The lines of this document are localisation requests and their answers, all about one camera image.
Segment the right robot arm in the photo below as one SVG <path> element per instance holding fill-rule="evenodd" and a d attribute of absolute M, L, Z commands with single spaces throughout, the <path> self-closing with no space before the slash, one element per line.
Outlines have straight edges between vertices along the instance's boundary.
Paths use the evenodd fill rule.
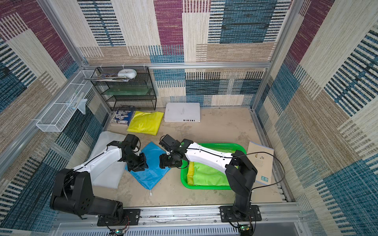
<path fill-rule="evenodd" d="M 231 210 L 238 221 L 249 221 L 250 200 L 253 185 L 258 174 L 257 168 L 242 151 L 220 152 L 201 146 L 192 140 L 178 141 L 171 136 L 164 137 L 159 145 L 166 151 L 159 157 L 159 167 L 182 168 L 183 162 L 198 162 L 214 168 L 227 177 L 235 200 Z"/>

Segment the blue raincoat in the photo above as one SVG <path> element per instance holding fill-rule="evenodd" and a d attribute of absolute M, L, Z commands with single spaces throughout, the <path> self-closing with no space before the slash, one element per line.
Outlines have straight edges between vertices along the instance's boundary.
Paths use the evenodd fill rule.
<path fill-rule="evenodd" d="M 148 169 L 140 172 L 131 171 L 130 174 L 147 190 L 152 190 L 156 184 L 168 173 L 169 168 L 159 167 L 159 156 L 166 154 L 158 145 L 150 142 L 142 151 L 145 154 Z"/>

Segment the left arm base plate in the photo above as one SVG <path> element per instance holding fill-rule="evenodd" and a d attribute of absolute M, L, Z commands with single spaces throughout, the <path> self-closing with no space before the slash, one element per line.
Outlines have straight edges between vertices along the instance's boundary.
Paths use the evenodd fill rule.
<path fill-rule="evenodd" d="M 98 216 L 97 226 L 136 226 L 139 222 L 141 209 L 131 208 L 117 211 L 113 216 Z"/>

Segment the green plastic basket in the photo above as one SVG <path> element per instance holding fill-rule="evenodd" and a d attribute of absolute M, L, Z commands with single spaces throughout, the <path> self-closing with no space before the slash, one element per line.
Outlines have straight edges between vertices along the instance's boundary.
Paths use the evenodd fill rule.
<path fill-rule="evenodd" d="M 237 150 L 246 153 L 246 150 L 239 144 L 215 144 L 202 143 L 203 147 L 221 152 L 235 153 Z M 184 187 L 194 190 L 230 190 L 227 177 L 224 173 L 197 162 L 183 162 L 181 169 L 181 182 Z"/>

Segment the large yellow raincoat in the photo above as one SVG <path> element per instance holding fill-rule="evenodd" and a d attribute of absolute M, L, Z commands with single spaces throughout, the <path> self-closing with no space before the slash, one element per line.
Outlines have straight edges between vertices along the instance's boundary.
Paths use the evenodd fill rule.
<path fill-rule="evenodd" d="M 190 162 L 188 165 L 188 172 L 187 172 L 187 184 L 189 186 L 194 186 L 194 175 L 195 175 L 195 163 Z"/>

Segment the lime green raincoat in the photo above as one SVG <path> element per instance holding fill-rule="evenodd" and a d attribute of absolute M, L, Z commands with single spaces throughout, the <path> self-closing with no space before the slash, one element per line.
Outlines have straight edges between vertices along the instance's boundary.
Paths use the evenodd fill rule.
<path fill-rule="evenodd" d="M 193 162 L 192 179 L 196 186 L 229 186 L 223 172 L 198 162 Z"/>

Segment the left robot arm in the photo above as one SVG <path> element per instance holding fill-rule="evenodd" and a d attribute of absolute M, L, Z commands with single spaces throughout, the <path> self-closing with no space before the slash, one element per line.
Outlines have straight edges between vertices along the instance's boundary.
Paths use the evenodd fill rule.
<path fill-rule="evenodd" d="M 98 226 L 130 225 L 132 217 L 125 212 L 123 203 L 96 197 L 92 181 L 116 162 L 126 163 L 132 172 L 146 170 L 146 156 L 137 144 L 134 141 L 113 141 L 91 160 L 73 169 L 60 170 L 55 177 L 50 208 L 78 217 L 96 215 Z"/>

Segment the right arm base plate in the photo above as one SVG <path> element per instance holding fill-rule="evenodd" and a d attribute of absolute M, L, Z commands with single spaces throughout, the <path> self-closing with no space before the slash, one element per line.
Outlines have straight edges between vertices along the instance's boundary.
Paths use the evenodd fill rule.
<path fill-rule="evenodd" d="M 250 205 L 246 212 L 236 210 L 233 206 L 220 206 L 220 218 L 222 222 L 249 222 L 261 221 L 262 217 L 258 205 Z"/>

